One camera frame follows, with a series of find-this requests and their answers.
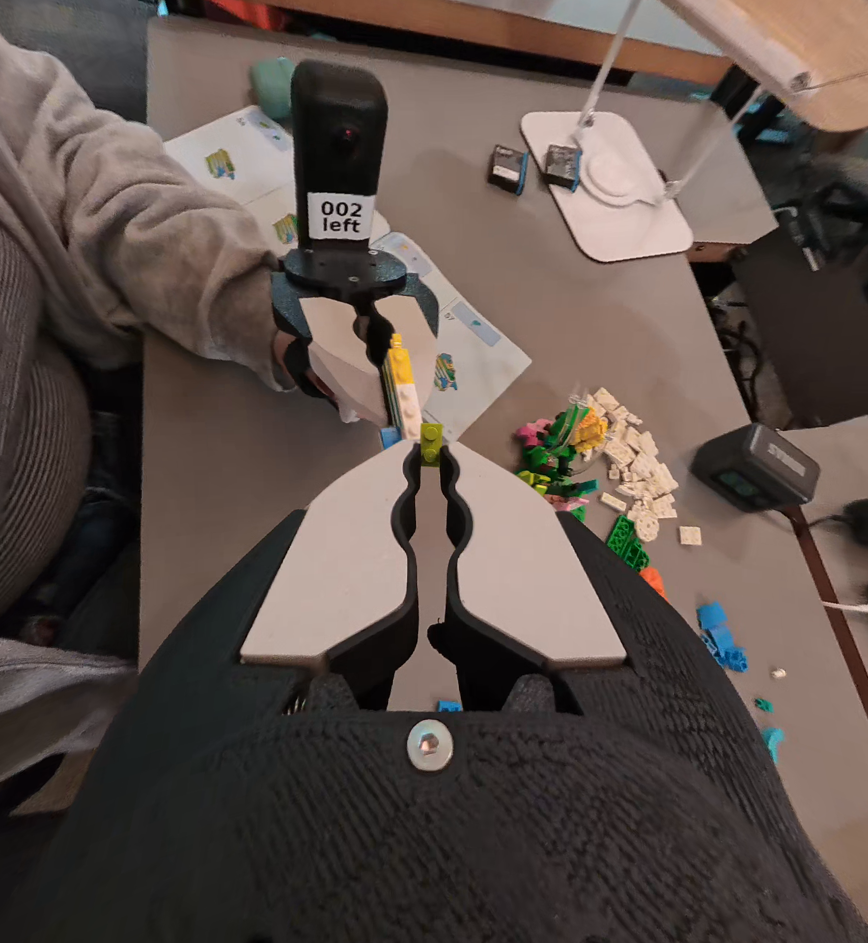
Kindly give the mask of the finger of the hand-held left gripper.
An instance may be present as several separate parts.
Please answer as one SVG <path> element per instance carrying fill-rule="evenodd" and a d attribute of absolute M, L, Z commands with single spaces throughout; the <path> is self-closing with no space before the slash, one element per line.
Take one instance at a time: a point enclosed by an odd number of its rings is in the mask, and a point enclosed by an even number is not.
<path fill-rule="evenodd" d="M 345 422 L 369 420 L 390 424 L 379 369 L 369 360 L 367 345 L 357 336 L 357 312 L 351 305 L 325 297 L 303 299 L 310 332 L 311 370 L 333 395 Z"/>
<path fill-rule="evenodd" d="M 438 340 L 414 297 L 395 295 L 381 299 L 378 312 L 392 326 L 392 333 L 402 337 L 423 412 L 435 388 Z"/>

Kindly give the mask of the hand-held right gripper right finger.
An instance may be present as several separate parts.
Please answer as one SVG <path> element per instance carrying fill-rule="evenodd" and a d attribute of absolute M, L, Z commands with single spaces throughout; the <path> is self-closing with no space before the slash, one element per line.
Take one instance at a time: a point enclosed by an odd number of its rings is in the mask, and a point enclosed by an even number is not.
<path fill-rule="evenodd" d="M 466 711 L 500 709 L 520 678 L 562 686 L 571 670 L 624 666 L 627 652 L 570 536 L 593 538 L 467 446 L 445 446 L 447 568 L 440 654 Z"/>

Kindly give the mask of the striped brick assembly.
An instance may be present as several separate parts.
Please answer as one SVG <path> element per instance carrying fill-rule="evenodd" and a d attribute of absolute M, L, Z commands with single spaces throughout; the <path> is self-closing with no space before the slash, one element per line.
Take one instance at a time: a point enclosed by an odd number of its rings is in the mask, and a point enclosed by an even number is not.
<path fill-rule="evenodd" d="M 382 447 L 419 442 L 423 418 L 412 363 L 400 334 L 394 333 L 381 368 L 388 424 L 381 429 Z"/>

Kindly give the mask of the person's left forearm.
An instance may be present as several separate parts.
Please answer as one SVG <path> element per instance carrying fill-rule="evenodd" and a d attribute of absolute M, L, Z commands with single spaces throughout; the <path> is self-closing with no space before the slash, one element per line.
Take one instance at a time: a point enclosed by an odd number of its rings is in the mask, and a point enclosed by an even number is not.
<path fill-rule="evenodd" d="M 96 108 L 58 60 L 1 34 L 0 222 L 37 267 L 53 332 L 94 366 L 129 362 L 148 326 L 292 388 L 256 220 L 152 129 Z"/>

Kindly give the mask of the person's left hand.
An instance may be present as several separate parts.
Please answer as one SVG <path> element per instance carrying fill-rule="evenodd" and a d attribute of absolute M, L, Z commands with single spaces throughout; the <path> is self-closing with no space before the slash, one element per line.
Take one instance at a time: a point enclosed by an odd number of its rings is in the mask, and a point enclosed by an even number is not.
<path fill-rule="evenodd" d="M 275 366 L 286 376 L 292 388 L 310 399 L 322 400 L 341 416 L 337 395 L 315 372 L 309 354 L 309 343 L 302 337 L 277 328 L 273 341 Z"/>

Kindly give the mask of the mint green soft object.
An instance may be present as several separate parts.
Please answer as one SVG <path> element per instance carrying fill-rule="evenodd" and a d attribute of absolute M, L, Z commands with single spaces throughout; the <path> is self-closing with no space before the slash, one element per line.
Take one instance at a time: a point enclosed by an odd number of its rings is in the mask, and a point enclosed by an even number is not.
<path fill-rule="evenodd" d="M 284 57 L 256 62 L 249 70 L 254 100 L 271 120 L 286 123 L 291 117 L 291 82 L 295 64 Z"/>

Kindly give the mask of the pile of green bricks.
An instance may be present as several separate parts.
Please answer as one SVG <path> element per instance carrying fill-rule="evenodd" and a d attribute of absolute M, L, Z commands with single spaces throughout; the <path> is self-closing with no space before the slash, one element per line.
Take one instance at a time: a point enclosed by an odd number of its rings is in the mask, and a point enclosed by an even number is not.
<path fill-rule="evenodd" d="M 637 535 L 635 524 L 625 514 L 616 517 L 605 545 L 638 574 L 650 566 L 649 555 Z"/>

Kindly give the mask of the green plant brick model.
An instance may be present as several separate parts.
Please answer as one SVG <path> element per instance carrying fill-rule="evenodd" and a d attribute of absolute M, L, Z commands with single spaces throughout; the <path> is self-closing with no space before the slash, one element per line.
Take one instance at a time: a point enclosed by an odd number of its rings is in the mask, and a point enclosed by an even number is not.
<path fill-rule="evenodd" d="M 572 397 L 555 418 L 540 418 L 520 426 L 513 438 L 521 448 L 517 477 L 558 513 L 584 523 L 597 479 L 578 481 L 584 465 L 603 453 L 609 430 L 604 407 L 592 395 Z"/>

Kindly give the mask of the pile of white bricks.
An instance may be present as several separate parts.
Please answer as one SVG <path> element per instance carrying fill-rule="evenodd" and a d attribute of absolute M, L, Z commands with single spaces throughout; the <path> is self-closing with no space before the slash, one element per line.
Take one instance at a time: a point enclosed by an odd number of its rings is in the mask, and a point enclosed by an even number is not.
<path fill-rule="evenodd" d="M 594 450 L 607 472 L 599 501 L 627 518 L 638 541 L 650 544 L 664 522 L 677 518 L 678 482 L 642 418 L 603 387 L 588 396 L 587 404 L 605 423 L 603 443 Z"/>

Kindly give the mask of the wooden edged table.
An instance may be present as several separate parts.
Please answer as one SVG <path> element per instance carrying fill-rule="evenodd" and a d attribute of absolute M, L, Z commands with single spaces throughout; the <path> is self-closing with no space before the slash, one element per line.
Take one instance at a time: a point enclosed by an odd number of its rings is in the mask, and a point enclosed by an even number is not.
<path fill-rule="evenodd" d="M 532 55 L 601 65 L 625 2 L 269 1 L 268 6 Z M 733 61 L 671 10 L 642 2 L 613 65 L 713 85 Z"/>

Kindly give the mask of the person's blue jeans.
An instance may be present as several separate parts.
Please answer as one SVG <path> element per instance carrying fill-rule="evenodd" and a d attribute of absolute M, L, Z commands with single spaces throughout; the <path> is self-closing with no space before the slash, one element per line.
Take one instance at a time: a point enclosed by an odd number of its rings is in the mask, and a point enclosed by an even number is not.
<path fill-rule="evenodd" d="M 140 636 L 141 417 L 98 411 L 93 419 L 84 495 L 28 595 L 21 637 L 131 662 Z"/>

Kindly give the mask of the white lamp base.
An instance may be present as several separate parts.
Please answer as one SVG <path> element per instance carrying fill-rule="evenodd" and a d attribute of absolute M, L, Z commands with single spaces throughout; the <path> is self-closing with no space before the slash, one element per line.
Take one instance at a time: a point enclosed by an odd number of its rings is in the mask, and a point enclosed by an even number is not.
<path fill-rule="evenodd" d="M 831 133 L 868 127 L 868 2 L 665 2 L 691 28 L 732 58 L 756 89 L 768 92 L 805 124 Z M 716 143 L 731 137 L 740 107 L 723 125 L 697 131 L 687 169 L 664 181 L 630 122 L 598 102 L 605 78 L 640 2 L 629 2 L 605 62 L 580 112 L 534 111 L 521 131 L 542 171 L 550 144 L 580 147 L 581 184 L 572 194 L 551 187 L 584 255 L 602 263 L 685 253 L 694 242 L 677 198 Z"/>

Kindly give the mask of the black charger box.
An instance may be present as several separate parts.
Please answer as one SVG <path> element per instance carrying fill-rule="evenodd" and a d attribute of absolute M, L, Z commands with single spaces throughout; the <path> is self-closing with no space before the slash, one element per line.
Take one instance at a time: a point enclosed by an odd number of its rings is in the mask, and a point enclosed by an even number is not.
<path fill-rule="evenodd" d="M 724 501 L 748 514 L 813 501 L 820 476 L 813 458 L 759 422 L 702 444 L 689 470 Z"/>

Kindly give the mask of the person's grey cardigan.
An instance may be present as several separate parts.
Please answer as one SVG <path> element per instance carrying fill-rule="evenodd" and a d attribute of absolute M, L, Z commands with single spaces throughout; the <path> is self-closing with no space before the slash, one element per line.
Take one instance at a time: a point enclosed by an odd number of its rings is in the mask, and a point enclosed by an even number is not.
<path fill-rule="evenodd" d="M 95 749 L 135 691 L 134 663 L 0 638 L 0 784 Z"/>

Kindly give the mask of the black office chair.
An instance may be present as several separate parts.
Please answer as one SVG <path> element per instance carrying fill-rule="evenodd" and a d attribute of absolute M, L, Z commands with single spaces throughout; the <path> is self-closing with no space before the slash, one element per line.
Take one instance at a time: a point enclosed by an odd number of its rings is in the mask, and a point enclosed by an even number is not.
<path fill-rule="evenodd" d="M 794 420 L 814 427 L 868 416 L 868 302 L 858 276 L 836 263 L 812 270 L 781 229 L 732 268 Z"/>

